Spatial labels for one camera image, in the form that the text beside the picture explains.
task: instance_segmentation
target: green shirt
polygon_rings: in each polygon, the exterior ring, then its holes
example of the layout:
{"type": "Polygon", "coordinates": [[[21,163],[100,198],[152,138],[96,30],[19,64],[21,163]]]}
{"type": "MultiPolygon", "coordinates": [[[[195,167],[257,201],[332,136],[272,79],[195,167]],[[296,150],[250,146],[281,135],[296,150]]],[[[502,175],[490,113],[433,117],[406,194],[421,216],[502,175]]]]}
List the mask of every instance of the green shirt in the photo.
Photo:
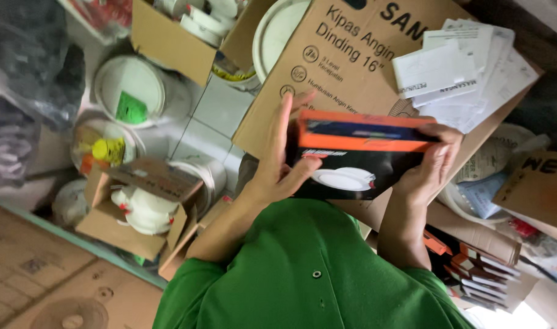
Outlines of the green shirt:
{"type": "Polygon", "coordinates": [[[188,259],[153,329],[471,328],[426,270],[399,270],[347,214],[318,200],[267,207],[224,268],[188,259]]]}

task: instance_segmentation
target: hand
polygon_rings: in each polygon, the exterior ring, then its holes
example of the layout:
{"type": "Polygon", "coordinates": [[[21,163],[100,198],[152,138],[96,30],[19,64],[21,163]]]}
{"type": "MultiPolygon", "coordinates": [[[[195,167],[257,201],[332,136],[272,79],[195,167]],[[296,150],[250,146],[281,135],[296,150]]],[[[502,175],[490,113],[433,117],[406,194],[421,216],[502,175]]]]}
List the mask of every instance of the hand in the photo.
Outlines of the hand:
{"type": "Polygon", "coordinates": [[[285,164],[287,128],[291,111],[296,111],[314,97],[315,90],[295,98],[290,93],[284,94],[270,127],[266,152],[260,159],[254,178],[246,184],[240,197],[254,202],[257,206],[266,207],[270,203],[292,196],[304,181],[321,167],[321,160],[311,156],[301,159],[293,168],[285,164]]]}
{"type": "Polygon", "coordinates": [[[459,151],[463,134],[457,129],[437,123],[423,125],[418,130],[439,138],[441,143],[429,148],[422,163],[409,169],[392,190],[395,195],[404,198],[408,206],[426,207],[445,183],[459,151]]]}

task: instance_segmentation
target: icon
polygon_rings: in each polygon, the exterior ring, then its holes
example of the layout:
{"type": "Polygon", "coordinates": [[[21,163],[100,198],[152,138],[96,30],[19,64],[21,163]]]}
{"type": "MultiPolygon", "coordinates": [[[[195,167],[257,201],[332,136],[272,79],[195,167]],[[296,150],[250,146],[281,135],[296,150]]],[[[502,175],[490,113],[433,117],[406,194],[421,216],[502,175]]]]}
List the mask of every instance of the icon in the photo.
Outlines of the icon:
{"type": "Polygon", "coordinates": [[[280,89],[280,96],[284,96],[284,94],[286,94],[287,92],[291,93],[293,96],[295,96],[295,87],[286,84],[284,86],[282,86],[282,88],[280,89]]]}
{"type": "Polygon", "coordinates": [[[319,58],[319,49],[315,46],[307,46],[303,50],[303,59],[307,63],[314,63],[319,58]]]}
{"type": "Polygon", "coordinates": [[[295,82],[303,82],[307,78],[307,70],[303,66],[297,65],[291,71],[291,78],[295,82]]]}

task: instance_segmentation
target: green label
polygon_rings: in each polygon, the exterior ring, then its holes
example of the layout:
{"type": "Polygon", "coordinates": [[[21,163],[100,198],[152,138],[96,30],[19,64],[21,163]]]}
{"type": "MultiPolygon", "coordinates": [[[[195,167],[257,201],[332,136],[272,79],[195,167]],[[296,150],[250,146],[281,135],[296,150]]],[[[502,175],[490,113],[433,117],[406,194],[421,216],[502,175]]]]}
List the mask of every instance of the green label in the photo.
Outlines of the green label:
{"type": "Polygon", "coordinates": [[[144,264],[144,257],[140,257],[139,255],[134,255],[134,260],[138,263],[138,265],[143,265],[144,264]]]}
{"type": "Polygon", "coordinates": [[[146,121],[146,113],[145,103],[124,91],[120,94],[120,101],[116,110],[116,120],[133,124],[143,123],[146,121]]]}

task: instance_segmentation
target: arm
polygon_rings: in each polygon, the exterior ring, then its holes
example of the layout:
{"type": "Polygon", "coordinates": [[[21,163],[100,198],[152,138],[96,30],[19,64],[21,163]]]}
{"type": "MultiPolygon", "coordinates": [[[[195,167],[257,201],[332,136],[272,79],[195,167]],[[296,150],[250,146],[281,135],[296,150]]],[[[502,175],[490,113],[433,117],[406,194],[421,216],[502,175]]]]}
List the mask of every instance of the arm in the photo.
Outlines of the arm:
{"type": "Polygon", "coordinates": [[[438,124],[424,125],[419,129],[422,133],[438,137],[441,143],[429,148],[421,165],[408,170],[392,187],[378,232],[378,255],[398,268],[430,270],[431,261],[423,242],[427,206],[446,182],[463,135],[438,124]]]}
{"type": "Polygon", "coordinates": [[[290,197],[321,166],[321,160],[315,157],[300,160],[294,168],[285,164],[291,109],[311,101],[314,95],[311,92],[295,99],[289,93],[283,96],[268,134],[266,153],[260,160],[254,178],[246,184],[228,210],[195,239],[187,250],[187,259],[229,262],[238,252],[246,232],[260,212],[270,203],[290,197]]]}

